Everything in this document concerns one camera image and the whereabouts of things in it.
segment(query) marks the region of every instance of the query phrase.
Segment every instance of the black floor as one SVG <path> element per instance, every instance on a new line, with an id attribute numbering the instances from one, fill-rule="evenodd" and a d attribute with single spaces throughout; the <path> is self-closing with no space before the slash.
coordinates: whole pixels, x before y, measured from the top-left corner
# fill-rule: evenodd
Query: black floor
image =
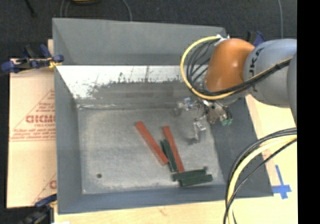
<path id="1" fill-rule="evenodd" d="M 52 17 L 129 19 L 121 0 L 94 5 L 63 0 L 0 0 L 0 63 L 20 56 L 26 44 L 35 48 L 52 36 Z M 260 31 L 266 40 L 297 38 L 298 0 L 126 0 L 133 21 L 224 27 L 231 37 L 246 39 L 248 31 Z M 0 76 L 0 224 L 16 223 L 32 209 L 5 209 L 8 153 L 8 77 Z"/>

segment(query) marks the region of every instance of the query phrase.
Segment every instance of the blue tape cross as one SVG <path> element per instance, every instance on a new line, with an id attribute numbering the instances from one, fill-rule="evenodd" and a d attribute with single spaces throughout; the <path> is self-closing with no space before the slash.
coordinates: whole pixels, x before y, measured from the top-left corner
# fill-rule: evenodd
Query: blue tape cross
<path id="1" fill-rule="evenodd" d="M 284 185 L 284 181 L 282 179 L 280 169 L 277 164 L 275 165 L 275 168 L 280 180 L 280 185 L 272 186 L 272 191 L 274 194 L 279 193 L 281 195 L 281 199 L 287 199 L 288 198 L 287 193 L 292 192 L 292 190 L 289 185 Z"/>

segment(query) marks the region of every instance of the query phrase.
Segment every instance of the red stick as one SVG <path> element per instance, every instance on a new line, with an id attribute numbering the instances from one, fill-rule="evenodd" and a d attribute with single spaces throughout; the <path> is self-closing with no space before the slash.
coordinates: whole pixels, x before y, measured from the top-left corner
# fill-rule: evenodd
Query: red stick
<path id="1" fill-rule="evenodd" d="M 178 168 L 178 172 L 183 173 L 185 171 L 185 168 L 184 168 L 184 165 L 182 164 L 174 137 L 172 136 L 172 133 L 171 133 L 169 126 L 162 127 L 162 131 L 163 131 L 164 136 L 166 137 L 166 139 L 168 140 L 168 142 L 170 144 L 170 147 L 171 147 L 171 150 L 172 150 L 172 153 L 174 156 L 174 160 L 175 160 L 176 166 Z"/>
<path id="2" fill-rule="evenodd" d="M 161 150 L 161 148 L 159 147 L 155 139 L 152 137 L 150 132 L 147 130 L 145 125 L 141 121 L 139 121 L 135 123 L 134 126 L 138 130 L 142 138 L 145 140 L 149 148 L 152 150 L 152 152 L 154 153 L 154 155 L 156 156 L 160 164 L 165 165 L 169 163 L 168 158 L 163 153 L 163 151 Z"/>

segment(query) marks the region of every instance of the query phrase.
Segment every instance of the green block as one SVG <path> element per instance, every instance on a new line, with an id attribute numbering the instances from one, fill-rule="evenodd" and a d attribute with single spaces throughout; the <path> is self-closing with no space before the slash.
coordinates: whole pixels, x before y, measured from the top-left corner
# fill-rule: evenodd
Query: green block
<path id="1" fill-rule="evenodd" d="M 172 175 L 172 179 L 175 182 L 175 181 L 180 181 L 187 178 L 198 177 L 205 174 L 207 174 L 207 169 L 204 167 L 203 169 L 196 169 L 196 170 L 175 173 Z"/>
<path id="2" fill-rule="evenodd" d="M 175 161 L 175 157 L 174 157 L 174 154 L 173 154 L 173 152 L 171 150 L 169 141 L 167 139 L 163 139 L 163 140 L 160 141 L 160 144 L 162 146 L 162 150 L 163 150 L 164 154 L 166 155 L 166 157 L 169 160 L 170 171 L 172 173 L 173 172 L 177 172 L 178 171 L 177 163 Z"/>
<path id="3" fill-rule="evenodd" d="M 212 182 L 213 177 L 211 174 L 204 174 L 199 176 L 193 176 L 179 180 L 180 187 L 187 187 L 192 185 L 198 185 L 202 183 Z"/>

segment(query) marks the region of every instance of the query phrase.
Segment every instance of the clamp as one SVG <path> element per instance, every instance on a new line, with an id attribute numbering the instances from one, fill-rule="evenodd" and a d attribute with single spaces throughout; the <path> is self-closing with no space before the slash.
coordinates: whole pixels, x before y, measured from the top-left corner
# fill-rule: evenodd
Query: clamp
<path id="1" fill-rule="evenodd" d="M 4 73 L 19 73 L 32 69 L 39 69 L 44 67 L 54 67 L 60 65 L 64 60 L 63 55 L 52 56 L 48 48 L 41 44 L 39 47 L 41 56 L 36 55 L 30 45 L 24 47 L 22 58 L 15 61 L 9 60 L 1 64 L 1 71 Z"/>

